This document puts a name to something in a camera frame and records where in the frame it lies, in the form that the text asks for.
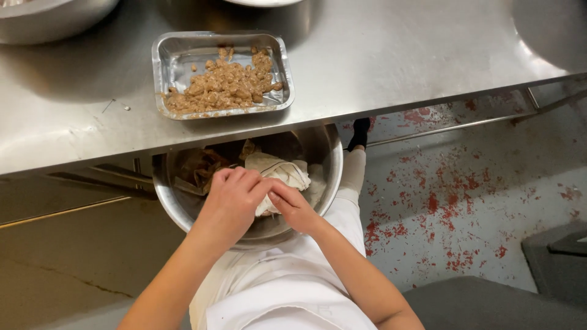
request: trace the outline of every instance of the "table surface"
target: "table surface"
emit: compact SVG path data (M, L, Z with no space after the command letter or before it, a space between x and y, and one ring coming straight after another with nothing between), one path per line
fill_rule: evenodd
M213 0L122 0L83 35L0 46L0 176L379 115L587 72L585 3L556 3L305 0L256 9ZM553 8L560 15L544 14ZM286 43L296 90L289 109L182 122L158 112L156 37L254 28Z

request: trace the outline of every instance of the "floor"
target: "floor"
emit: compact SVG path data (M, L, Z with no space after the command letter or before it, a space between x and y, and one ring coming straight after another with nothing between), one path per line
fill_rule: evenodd
M535 92L544 105L586 87ZM372 118L369 139L527 111L523 94L502 93ZM346 144L352 123L338 126ZM369 259L402 291L459 275L535 291L520 241L587 214L586 179L587 100L371 147L359 201ZM3 184L0 223L111 197ZM0 328L114 328L183 237L158 202L135 199L2 229Z

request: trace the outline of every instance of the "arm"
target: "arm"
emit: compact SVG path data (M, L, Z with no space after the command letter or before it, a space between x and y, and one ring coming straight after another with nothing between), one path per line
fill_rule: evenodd
M255 209L271 185L259 172L242 167L216 172L190 232L131 306L118 330L177 329L214 263L251 226Z
M354 302L378 329L424 329L397 288L296 189L275 182L269 198L293 229L318 243Z

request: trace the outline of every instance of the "large metal bowl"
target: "large metal bowl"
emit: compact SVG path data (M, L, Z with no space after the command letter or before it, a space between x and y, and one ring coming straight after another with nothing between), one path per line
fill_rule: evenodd
M0 8L0 43L31 45L76 35L98 23L119 0L32 0Z
M322 165L322 173L318 171L313 175L318 176L318 179L321 177L325 184L318 184L320 180L315 180L314 187L311 184L308 191L313 190L314 198L310 197L308 191L302 194L318 214L324 215L334 200L342 174L342 145L336 126L330 124L256 137L253 142L261 146L263 152L284 160L301 159L307 161L310 168L312 164ZM222 150L225 154L229 152L238 155L243 143L241 140L208 147ZM185 232L190 230L204 204L204 198L174 187L176 174L189 154L190 150L182 150L153 157L155 191L167 214ZM297 235L299 233L291 229L281 215L260 217L231 251L264 251Z

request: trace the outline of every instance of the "nut butter mixture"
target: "nut butter mixture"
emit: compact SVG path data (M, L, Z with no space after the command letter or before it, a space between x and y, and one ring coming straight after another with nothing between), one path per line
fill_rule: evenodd
M251 107L263 102L264 93L281 90L283 83L271 83L273 63L267 50L257 51L252 47L251 51L254 68L250 65L243 68L239 63L229 63L234 48L218 48L220 58L215 62L208 60L205 65L208 71L191 77L191 85L183 94L174 87L169 88L167 108L175 113L194 113Z

